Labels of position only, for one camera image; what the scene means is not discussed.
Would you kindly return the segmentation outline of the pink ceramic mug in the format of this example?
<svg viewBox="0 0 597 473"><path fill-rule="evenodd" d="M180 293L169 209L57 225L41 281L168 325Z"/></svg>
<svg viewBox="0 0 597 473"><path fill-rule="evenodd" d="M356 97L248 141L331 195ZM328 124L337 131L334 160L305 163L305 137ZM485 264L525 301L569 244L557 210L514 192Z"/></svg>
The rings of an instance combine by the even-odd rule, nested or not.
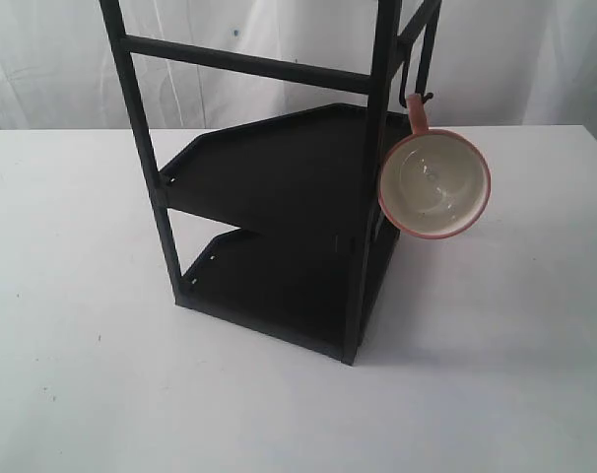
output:
<svg viewBox="0 0 597 473"><path fill-rule="evenodd" d="M454 237L471 228L488 205L488 163L463 136L429 127L421 95L407 96L406 105L411 135L383 160L378 180L381 213L413 237Z"/></svg>

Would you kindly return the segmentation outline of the black metal shelf rack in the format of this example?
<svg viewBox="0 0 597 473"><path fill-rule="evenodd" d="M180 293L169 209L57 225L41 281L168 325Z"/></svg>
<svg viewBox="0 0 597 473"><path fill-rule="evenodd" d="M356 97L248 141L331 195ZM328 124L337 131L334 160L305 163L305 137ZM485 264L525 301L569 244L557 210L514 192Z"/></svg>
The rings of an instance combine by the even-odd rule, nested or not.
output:
<svg viewBox="0 0 597 473"><path fill-rule="evenodd" d="M399 239L376 197L387 149L411 135L389 110L401 43L435 39L441 5L378 5L368 74L129 34L100 5L177 305L351 365ZM135 55L364 95L195 138L156 161Z"/></svg>

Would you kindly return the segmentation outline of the white backdrop curtain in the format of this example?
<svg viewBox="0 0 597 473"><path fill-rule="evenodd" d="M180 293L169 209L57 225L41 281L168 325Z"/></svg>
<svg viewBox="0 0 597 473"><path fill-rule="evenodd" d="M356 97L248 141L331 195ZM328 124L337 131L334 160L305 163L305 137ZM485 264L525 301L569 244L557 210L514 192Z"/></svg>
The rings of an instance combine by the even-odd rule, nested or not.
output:
<svg viewBox="0 0 597 473"><path fill-rule="evenodd" d="M131 34L367 73L373 1L125 1ZM223 128L364 98L149 57L154 128ZM581 124L597 138L597 1L446 1L428 110L435 125ZM125 128L95 1L0 1L0 129Z"/></svg>

